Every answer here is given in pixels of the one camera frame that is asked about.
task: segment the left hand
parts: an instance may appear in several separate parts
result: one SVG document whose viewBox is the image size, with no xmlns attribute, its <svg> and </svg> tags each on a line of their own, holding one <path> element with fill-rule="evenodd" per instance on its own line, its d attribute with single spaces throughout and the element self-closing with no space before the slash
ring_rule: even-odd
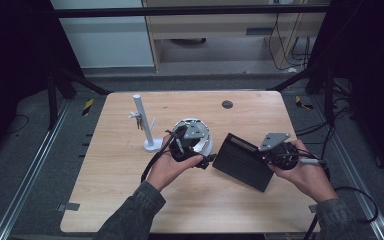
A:
<svg viewBox="0 0 384 240">
<path fill-rule="evenodd" d="M 164 137 L 162 146 L 166 144 L 169 138 L 170 135 Z M 190 157 L 185 161 L 177 162 L 171 156 L 168 147 L 164 151 L 167 152 L 163 153 L 163 155 L 161 155 L 161 157 L 154 163 L 148 179 L 146 180 L 160 192 L 163 188 L 172 183 L 183 171 L 194 167 L 201 162 L 203 158 L 201 155 L 197 155 Z"/>
</svg>

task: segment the gray sleeve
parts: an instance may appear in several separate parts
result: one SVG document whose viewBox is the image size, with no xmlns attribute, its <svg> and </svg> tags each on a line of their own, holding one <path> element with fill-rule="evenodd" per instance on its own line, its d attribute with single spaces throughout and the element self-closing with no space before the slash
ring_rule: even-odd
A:
<svg viewBox="0 0 384 240">
<path fill-rule="evenodd" d="M 332 199 L 317 205 L 321 239 L 363 239 L 357 232 L 357 222 L 341 199 Z"/>
<path fill-rule="evenodd" d="M 152 220 L 164 204 L 165 200 L 160 192 L 144 181 L 107 219 L 94 239 L 148 239 Z"/>
</svg>

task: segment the gray metal bracket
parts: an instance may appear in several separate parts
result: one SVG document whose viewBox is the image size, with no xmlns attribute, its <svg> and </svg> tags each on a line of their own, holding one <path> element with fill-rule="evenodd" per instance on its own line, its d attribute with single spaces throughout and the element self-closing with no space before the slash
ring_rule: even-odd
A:
<svg viewBox="0 0 384 240">
<path fill-rule="evenodd" d="M 290 136 L 291 134 L 289 133 L 267 133 L 258 150 L 260 152 L 264 152 L 273 149 L 288 139 Z"/>
</svg>

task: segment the white cabinet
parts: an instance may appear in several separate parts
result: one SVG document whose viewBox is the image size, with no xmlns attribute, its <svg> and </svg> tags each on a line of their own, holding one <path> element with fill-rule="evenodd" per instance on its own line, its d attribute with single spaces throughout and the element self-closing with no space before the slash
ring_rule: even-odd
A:
<svg viewBox="0 0 384 240">
<path fill-rule="evenodd" d="M 142 7 L 140 0 L 51 0 L 55 9 Z M 84 70 L 154 67 L 144 17 L 60 19 Z"/>
</svg>

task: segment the metal rod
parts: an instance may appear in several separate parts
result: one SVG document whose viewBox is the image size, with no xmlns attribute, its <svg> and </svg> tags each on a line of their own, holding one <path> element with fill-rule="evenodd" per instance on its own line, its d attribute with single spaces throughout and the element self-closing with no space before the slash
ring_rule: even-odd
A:
<svg viewBox="0 0 384 240">
<path fill-rule="evenodd" d="M 53 11 L 26 12 L 28 15 L 54 16 L 57 18 L 133 17 L 166 15 L 208 14 L 259 14 L 259 13 L 319 13 L 332 9 L 347 9 L 349 6 L 329 4 L 288 5 L 230 5 L 230 6 L 183 6 L 183 7 L 139 7 L 101 9 L 57 9 Z"/>
<path fill-rule="evenodd" d="M 146 118 L 145 109 L 143 108 L 142 98 L 140 97 L 139 94 L 135 94 L 133 95 L 133 99 L 135 100 L 138 113 L 142 118 L 142 125 L 145 131 L 146 139 L 148 140 L 148 145 L 154 146 L 154 140 L 152 138 L 151 129 L 149 128 L 148 119 Z"/>
</svg>

